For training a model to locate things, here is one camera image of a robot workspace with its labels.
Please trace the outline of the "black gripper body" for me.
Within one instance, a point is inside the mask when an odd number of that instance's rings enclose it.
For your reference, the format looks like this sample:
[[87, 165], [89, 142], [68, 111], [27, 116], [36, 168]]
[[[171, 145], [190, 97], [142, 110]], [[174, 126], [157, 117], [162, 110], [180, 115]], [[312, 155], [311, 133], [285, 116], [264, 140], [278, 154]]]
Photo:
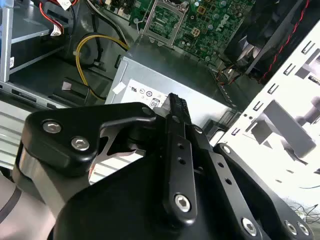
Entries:
[[[183, 212], [168, 193], [164, 159], [153, 154], [117, 171], [71, 198], [60, 212], [56, 240], [185, 240], [197, 212]], [[194, 183], [174, 173], [181, 194]]]

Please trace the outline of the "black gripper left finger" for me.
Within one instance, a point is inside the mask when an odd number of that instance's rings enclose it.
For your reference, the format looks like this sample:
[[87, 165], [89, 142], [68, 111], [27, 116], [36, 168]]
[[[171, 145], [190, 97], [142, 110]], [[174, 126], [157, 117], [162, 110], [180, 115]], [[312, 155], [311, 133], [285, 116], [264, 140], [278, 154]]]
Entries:
[[125, 167], [164, 159], [167, 192], [182, 212], [194, 196], [181, 194], [174, 174], [187, 174], [189, 144], [178, 100], [169, 94], [153, 111], [141, 102], [38, 111], [24, 123], [16, 167], [58, 219], [76, 194]]

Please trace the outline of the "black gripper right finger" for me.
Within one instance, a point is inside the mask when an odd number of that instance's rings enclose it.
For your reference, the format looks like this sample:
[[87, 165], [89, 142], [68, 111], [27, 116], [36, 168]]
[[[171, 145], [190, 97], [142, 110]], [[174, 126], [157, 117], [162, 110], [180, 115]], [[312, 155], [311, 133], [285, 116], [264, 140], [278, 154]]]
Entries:
[[197, 217], [185, 240], [313, 240], [305, 223], [224, 143], [210, 146], [203, 131], [191, 123], [188, 105], [178, 100], [189, 151], [192, 179], [188, 194]]

